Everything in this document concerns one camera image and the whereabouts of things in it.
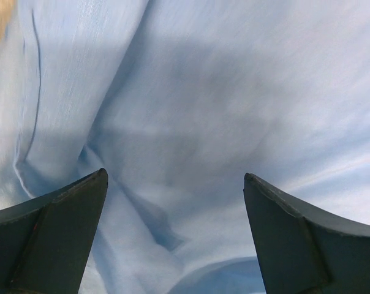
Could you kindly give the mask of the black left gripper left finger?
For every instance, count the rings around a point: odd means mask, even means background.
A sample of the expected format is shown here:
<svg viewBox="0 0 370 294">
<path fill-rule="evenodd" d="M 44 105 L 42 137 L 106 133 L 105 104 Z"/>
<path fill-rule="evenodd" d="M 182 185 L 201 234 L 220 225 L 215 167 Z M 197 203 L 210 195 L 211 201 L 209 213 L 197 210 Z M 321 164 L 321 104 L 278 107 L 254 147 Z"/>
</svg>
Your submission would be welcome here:
<svg viewBox="0 0 370 294">
<path fill-rule="evenodd" d="M 101 168 L 0 210 L 0 293 L 78 293 L 107 187 Z"/>
</svg>

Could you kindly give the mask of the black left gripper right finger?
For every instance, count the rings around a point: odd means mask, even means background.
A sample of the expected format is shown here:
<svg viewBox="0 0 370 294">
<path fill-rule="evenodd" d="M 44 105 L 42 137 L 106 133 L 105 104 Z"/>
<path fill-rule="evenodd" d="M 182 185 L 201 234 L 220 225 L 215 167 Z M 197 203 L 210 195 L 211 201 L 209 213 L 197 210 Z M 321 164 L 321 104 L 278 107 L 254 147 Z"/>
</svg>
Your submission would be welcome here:
<svg viewBox="0 0 370 294">
<path fill-rule="evenodd" d="M 245 174 L 243 192 L 267 293 L 370 293 L 370 225 L 254 174 Z"/>
</svg>

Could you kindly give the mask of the light blue long sleeve shirt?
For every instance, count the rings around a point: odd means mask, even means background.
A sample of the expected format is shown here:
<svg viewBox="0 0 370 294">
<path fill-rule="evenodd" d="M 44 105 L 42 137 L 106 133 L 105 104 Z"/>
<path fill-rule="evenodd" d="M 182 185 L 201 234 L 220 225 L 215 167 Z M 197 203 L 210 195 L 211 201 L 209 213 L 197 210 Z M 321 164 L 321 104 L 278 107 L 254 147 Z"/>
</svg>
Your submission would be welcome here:
<svg viewBox="0 0 370 294">
<path fill-rule="evenodd" d="M 263 293 L 246 173 L 370 224 L 370 1 L 17 1 L 0 209 L 100 168 L 82 293 Z"/>
</svg>

